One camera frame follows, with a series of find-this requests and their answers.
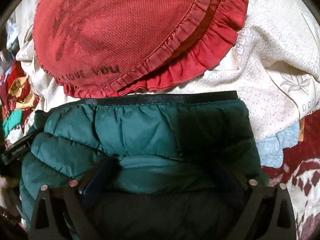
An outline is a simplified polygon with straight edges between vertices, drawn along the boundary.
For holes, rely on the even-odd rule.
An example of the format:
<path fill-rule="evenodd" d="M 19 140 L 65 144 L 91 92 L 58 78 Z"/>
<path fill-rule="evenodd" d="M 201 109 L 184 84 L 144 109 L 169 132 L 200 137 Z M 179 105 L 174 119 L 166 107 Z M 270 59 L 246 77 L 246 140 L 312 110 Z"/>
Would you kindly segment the dark green puffer jacket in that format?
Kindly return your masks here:
<path fill-rule="evenodd" d="M 268 184 L 235 91 L 83 99 L 38 111 L 31 130 L 20 179 L 27 222 L 42 184 L 80 179 L 107 157 L 122 168 L 116 188 L 130 193 L 195 188 L 229 171 Z"/>

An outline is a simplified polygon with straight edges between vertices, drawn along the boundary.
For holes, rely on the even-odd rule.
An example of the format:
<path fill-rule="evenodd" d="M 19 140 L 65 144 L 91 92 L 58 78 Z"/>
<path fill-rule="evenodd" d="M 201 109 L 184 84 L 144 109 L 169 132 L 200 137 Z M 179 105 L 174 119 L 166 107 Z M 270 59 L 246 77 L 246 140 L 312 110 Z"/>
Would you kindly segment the floral red white blanket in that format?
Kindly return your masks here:
<path fill-rule="evenodd" d="M 284 150 L 280 168 L 263 167 L 269 185 L 284 183 L 295 214 L 298 239 L 319 239 L 319 111 L 304 118 L 304 139 Z"/>

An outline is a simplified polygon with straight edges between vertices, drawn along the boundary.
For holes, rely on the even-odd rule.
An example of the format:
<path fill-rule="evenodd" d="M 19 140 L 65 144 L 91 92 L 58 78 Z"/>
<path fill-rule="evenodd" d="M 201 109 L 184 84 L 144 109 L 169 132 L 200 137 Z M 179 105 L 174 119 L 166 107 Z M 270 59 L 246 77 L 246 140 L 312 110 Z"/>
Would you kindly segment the light blue cloth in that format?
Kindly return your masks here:
<path fill-rule="evenodd" d="M 256 146 L 262 166 L 280 168 L 283 164 L 286 148 L 292 148 L 298 144 L 300 124 L 295 122 L 284 130 L 257 141 Z"/>

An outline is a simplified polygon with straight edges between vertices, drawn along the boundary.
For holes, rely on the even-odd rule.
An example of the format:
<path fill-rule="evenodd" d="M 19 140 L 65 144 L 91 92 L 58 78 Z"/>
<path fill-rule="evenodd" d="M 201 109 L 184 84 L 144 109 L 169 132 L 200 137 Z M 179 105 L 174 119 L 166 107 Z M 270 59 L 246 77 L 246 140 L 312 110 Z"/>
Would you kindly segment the bright green garment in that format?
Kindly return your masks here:
<path fill-rule="evenodd" d="M 9 114 L 9 116 L 3 122 L 3 132 L 4 137 L 6 138 L 9 133 L 17 126 L 22 123 L 23 111 L 16 110 Z"/>

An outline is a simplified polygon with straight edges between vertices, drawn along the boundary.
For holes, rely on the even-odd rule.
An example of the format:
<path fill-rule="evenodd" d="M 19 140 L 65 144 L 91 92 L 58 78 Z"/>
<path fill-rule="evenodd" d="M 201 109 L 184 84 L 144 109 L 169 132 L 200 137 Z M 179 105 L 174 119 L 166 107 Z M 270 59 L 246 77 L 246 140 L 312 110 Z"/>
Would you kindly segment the red yellow floral cloth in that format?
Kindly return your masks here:
<path fill-rule="evenodd" d="M 39 96 L 33 92 L 31 83 L 20 61 L 1 62 L 6 71 L 1 74 L 1 104 L 3 120 L 13 111 L 22 111 L 22 121 L 35 110 Z"/>

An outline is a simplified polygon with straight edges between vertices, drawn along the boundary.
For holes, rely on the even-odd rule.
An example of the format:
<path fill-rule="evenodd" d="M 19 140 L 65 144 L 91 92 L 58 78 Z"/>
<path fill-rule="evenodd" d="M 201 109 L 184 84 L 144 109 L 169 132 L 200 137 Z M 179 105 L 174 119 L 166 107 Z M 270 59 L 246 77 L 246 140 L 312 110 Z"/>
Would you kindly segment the cream embroidered quilt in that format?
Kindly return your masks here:
<path fill-rule="evenodd" d="M 33 26 L 38 2 L 22 0 L 15 11 L 17 58 L 44 99 L 40 109 L 49 110 L 83 99 L 66 95 L 37 61 Z M 319 104 L 319 25 L 301 0 L 248 0 L 244 27 L 217 67 L 166 90 L 123 96 L 228 91 L 246 104 L 257 140 L 287 128 Z"/>

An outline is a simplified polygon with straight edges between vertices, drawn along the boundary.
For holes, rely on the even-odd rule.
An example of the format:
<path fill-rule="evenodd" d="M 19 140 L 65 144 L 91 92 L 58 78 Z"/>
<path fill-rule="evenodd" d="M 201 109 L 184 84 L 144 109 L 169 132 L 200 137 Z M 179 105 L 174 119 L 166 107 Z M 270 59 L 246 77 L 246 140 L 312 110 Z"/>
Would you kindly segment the red heart ruffled pillow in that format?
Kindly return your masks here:
<path fill-rule="evenodd" d="M 66 95 L 166 90 L 219 65 L 248 0 L 39 0 L 37 61 Z"/>

